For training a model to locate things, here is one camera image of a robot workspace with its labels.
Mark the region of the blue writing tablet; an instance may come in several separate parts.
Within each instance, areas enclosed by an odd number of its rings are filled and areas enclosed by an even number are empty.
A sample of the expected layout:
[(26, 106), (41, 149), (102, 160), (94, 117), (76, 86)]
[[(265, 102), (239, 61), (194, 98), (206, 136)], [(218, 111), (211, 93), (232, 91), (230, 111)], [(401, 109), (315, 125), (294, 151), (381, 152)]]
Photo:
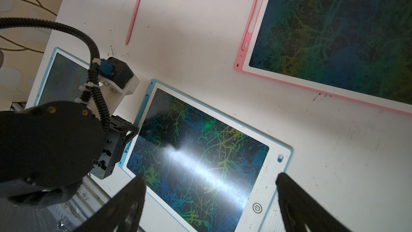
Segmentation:
[(292, 149), (152, 79), (120, 168), (145, 177), (145, 232), (260, 232)]
[(89, 64), (61, 48), (54, 48), (40, 87), (36, 90), (34, 105), (55, 101), (70, 101), (81, 96), (79, 86), (88, 78)]

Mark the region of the pink writing tablet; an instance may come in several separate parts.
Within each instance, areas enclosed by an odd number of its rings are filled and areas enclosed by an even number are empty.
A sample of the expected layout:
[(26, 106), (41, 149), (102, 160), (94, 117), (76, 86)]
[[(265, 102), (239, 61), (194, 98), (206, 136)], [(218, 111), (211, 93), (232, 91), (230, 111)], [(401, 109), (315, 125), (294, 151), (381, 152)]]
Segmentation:
[(254, 0), (234, 69), (410, 116), (412, 0)]

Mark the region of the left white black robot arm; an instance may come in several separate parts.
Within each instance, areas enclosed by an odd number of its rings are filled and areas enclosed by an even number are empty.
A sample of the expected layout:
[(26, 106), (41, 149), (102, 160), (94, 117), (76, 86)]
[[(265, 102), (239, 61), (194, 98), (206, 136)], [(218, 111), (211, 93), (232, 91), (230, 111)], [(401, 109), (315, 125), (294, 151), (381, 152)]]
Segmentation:
[(48, 207), (71, 199), (86, 175), (105, 179), (139, 129), (83, 104), (57, 101), (1, 112), (1, 197)]

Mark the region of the left blue writing tablet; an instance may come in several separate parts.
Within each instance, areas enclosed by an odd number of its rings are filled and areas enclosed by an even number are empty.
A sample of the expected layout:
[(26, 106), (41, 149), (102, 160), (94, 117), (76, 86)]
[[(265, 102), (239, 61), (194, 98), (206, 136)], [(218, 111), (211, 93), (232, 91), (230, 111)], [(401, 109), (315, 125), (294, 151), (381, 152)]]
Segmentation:
[(36, 90), (34, 105), (55, 101), (70, 101), (81, 96), (79, 86), (88, 78), (89, 64), (61, 48), (54, 48), (40, 87)]

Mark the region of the pink stylus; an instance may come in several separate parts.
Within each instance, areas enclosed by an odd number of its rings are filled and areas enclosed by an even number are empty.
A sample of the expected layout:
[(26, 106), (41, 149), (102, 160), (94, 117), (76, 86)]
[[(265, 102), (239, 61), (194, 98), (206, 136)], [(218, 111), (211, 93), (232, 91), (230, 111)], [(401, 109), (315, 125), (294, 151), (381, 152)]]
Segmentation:
[(136, 20), (136, 16), (137, 16), (140, 1), (141, 0), (136, 0), (135, 5), (134, 5), (133, 14), (132, 14), (132, 17), (131, 17), (131, 20), (130, 20), (130, 24), (129, 24), (129, 28), (128, 28), (128, 32), (127, 32), (127, 36), (126, 36), (126, 41), (125, 41), (126, 46), (129, 44), (131, 36), (132, 36), (132, 32), (133, 32), (133, 28), (134, 28), (134, 24), (135, 24), (135, 20)]

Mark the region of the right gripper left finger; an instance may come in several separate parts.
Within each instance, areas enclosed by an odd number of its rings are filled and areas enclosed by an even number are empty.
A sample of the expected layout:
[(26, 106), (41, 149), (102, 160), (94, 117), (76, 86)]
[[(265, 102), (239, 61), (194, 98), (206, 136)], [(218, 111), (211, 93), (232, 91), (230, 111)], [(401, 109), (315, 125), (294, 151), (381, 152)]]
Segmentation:
[(76, 232), (137, 232), (147, 186), (138, 175), (96, 214), (75, 229)]

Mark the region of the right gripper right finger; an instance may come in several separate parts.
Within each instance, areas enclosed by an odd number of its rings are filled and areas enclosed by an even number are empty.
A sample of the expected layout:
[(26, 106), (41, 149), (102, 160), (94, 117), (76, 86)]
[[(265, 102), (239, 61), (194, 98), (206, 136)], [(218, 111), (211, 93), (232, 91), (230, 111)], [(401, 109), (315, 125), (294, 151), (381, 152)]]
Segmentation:
[(279, 206), (287, 232), (348, 232), (349, 229), (327, 212), (288, 174), (276, 179)]

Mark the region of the right blue writing tablet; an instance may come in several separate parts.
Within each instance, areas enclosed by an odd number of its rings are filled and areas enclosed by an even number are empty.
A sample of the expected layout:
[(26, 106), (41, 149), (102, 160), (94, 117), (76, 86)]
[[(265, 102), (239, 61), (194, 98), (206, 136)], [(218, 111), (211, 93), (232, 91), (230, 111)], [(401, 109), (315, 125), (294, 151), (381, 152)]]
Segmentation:
[(152, 79), (120, 168), (145, 177), (145, 232), (260, 232), (292, 149)]

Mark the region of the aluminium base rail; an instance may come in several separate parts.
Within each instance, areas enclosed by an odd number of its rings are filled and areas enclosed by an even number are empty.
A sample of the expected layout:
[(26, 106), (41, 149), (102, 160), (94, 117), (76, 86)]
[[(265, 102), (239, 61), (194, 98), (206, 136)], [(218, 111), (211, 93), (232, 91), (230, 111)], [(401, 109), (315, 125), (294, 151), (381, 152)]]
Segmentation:
[[(108, 119), (98, 118), (103, 124)], [(72, 214), (71, 218), (58, 221), (58, 229), (64, 232), (73, 231), (96, 214), (113, 197), (110, 197), (96, 182), (97, 177), (89, 174), (83, 179), (81, 186), (74, 196), (66, 202), (55, 204), (63, 206), (64, 210)]]

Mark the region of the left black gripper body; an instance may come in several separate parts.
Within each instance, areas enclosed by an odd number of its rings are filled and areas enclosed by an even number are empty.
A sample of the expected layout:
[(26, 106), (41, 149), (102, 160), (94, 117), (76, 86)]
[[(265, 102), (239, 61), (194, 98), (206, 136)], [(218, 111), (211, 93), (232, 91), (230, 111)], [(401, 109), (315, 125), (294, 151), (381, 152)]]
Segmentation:
[(111, 176), (115, 165), (121, 161), (126, 145), (137, 135), (139, 128), (119, 116), (111, 116), (110, 129), (105, 137), (101, 156), (91, 174), (103, 180)]

